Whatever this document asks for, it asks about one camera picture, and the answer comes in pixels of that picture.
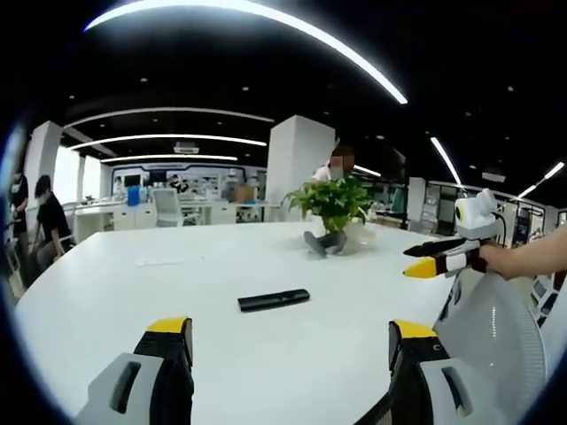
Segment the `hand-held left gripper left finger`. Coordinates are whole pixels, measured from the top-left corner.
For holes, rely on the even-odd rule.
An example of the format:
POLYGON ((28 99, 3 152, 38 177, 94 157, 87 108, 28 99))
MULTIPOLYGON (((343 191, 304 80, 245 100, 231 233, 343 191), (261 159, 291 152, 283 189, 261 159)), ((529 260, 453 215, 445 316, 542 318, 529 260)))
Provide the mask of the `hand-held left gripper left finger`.
POLYGON ((194 381, 192 319, 155 321, 136 348, 88 386, 77 424, 190 424, 194 381))

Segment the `person's right hand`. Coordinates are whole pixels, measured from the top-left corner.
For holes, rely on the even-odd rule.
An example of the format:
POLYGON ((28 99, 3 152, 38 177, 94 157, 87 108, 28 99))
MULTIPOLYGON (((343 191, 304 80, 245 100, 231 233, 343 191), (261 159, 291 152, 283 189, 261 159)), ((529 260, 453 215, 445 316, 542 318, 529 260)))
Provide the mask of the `person's right hand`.
POLYGON ((486 269, 500 274, 505 280, 517 277, 516 255, 512 249, 485 244, 479 249, 479 257, 486 262, 486 269))

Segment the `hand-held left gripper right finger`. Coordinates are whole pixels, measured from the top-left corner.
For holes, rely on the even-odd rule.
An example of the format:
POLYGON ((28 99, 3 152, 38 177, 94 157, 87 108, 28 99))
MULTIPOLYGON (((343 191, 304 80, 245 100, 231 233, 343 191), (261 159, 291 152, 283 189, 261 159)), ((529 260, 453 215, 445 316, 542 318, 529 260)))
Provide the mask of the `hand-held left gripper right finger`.
POLYGON ((492 385, 451 357, 432 328, 394 320, 389 337, 393 424, 492 422, 492 385))

